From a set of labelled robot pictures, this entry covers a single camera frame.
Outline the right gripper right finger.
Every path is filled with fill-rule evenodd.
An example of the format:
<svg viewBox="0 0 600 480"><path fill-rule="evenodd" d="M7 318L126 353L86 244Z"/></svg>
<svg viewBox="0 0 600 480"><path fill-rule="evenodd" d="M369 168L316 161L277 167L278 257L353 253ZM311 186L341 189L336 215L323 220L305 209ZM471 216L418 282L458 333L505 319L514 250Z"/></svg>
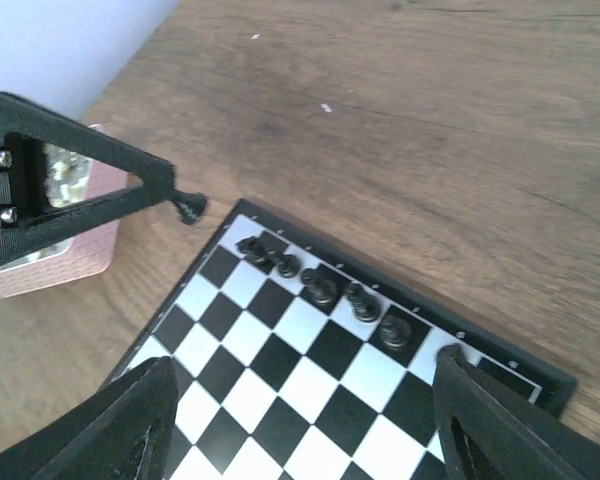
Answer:
<svg viewBox="0 0 600 480"><path fill-rule="evenodd" d="M437 354L433 399L451 479L600 479L600 445L466 361Z"/></svg>

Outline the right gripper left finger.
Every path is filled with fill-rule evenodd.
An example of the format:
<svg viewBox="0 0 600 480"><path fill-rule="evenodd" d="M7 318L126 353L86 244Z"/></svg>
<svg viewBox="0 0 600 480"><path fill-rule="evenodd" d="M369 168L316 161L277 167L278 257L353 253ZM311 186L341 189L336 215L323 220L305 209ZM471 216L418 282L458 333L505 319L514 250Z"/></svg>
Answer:
<svg viewBox="0 0 600 480"><path fill-rule="evenodd" d="M150 358L0 453L0 479L161 479L175 424L174 360Z"/></svg>

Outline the black chess piece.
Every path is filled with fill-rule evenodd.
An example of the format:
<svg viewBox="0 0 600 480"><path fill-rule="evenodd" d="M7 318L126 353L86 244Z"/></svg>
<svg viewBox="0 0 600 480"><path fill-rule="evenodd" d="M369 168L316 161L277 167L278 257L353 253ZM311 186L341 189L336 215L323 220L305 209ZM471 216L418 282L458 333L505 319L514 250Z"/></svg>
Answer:
<svg viewBox="0 0 600 480"><path fill-rule="evenodd" d="M194 225L204 216L208 197L202 193L189 193L175 190L171 199L185 225Z"/></svg>
<svg viewBox="0 0 600 480"><path fill-rule="evenodd" d="M300 261L296 255L286 254L276 249L268 249L267 257L275 265L283 278L294 278L300 271Z"/></svg>
<svg viewBox="0 0 600 480"><path fill-rule="evenodd" d="M360 283L351 282L344 293L357 320L372 323L379 318L381 307L377 298L368 293Z"/></svg>
<svg viewBox="0 0 600 480"><path fill-rule="evenodd" d="M306 268L301 272L300 280L303 285L301 296L317 306L332 306L336 301L336 285L315 268Z"/></svg>
<svg viewBox="0 0 600 480"><path fill-rule="evenodd" d="M390 350L404 349L410 343L412 334L410 324L395 315L387 315L379 324L380 340Z"/></svg>
<svg viewBox="0 0 600 480"><path fill-rule="evenodd" d="M255 266L271 265L270 247L261 238L250 236L236 243L237 250Z"/></svg>

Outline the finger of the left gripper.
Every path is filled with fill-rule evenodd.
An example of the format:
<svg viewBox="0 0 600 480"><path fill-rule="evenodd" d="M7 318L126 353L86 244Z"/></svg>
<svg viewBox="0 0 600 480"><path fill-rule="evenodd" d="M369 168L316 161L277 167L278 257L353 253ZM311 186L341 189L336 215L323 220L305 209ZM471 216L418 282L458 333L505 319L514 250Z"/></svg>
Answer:
<svg viewBox="0 0 600 480"><path fill-rule="evenodd" d="M143 183L13 224L0 218L0 265L152 205L153 187Z"/></svg>
<svg viewBox="0 0 600 480"><path fill-rule="evenodd" d="M13 94L0 92L0 206L47 210L45 146L75 152L136 175L139 186L74 205L77 210L142 210L176 196L169 162Z"/></svg>

